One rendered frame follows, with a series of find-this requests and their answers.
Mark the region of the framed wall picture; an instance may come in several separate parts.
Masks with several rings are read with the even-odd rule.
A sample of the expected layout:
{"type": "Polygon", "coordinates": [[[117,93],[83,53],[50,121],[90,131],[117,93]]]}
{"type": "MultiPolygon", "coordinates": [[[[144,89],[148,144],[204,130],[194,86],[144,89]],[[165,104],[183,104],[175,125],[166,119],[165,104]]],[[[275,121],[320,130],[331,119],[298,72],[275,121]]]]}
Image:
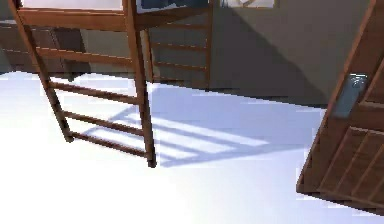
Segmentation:
{"type": "Polygon", "coordinates": [[[278,7],[280,0],[220,0],[225,8],[272,9],[278,7]]]}

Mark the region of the brown wooden room door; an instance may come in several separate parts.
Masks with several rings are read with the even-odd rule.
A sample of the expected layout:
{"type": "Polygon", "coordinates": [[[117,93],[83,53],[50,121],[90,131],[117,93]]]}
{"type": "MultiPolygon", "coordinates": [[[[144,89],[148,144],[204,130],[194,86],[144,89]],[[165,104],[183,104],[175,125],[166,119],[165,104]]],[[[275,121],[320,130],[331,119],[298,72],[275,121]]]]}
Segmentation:
{"type": "Polygon", "coordinates": [[[384,0],[367,2],[296,191],[384,216],[384,0]],[[333,117],[351,73],[368,76],[365,89],[348,118],[333,117]]]}

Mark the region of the brown wooden bed frame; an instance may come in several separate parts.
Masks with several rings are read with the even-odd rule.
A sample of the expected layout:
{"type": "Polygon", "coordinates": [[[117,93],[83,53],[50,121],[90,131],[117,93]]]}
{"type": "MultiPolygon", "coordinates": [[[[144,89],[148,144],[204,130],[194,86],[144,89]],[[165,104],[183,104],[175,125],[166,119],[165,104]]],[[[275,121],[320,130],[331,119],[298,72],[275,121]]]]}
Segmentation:
{"type": "Polygon", "coordinates": [[[136,0],[121,0],[122,7],[116,10],[26,7],[21,0],[7,0],[7,2],[65,140],[71,142],[75,139],[81,139],[143,157],[147,160],[148,166],[154,168],[157,165],[157,161],[140,33],[159,26],[182,27],[183,24],[181,21],[183,19],[206,12],[212,12],[213,0],[189,0],[175,8],[143,13],[138,11],[136,0]],[[30,30],[32,26],[123,32],[127,36],[130,55],[128,57],[119,57],[39,47],[36,45],[30,30]],[[134,96],[128,96],[53,82],[48,75],[47,68],[43,61],[45,57],[131,67],[134,70],[136,94],[134,96]],[[141,127],[134,128],[65,111],[62,109],[57,97],[57,90],[136,105],[140,112],[141,127]],[[145,148],[139,150],[101,138],[74,132],[69,128],[67,123],[69,118],[141,136],[144,138],[145,148]]]}

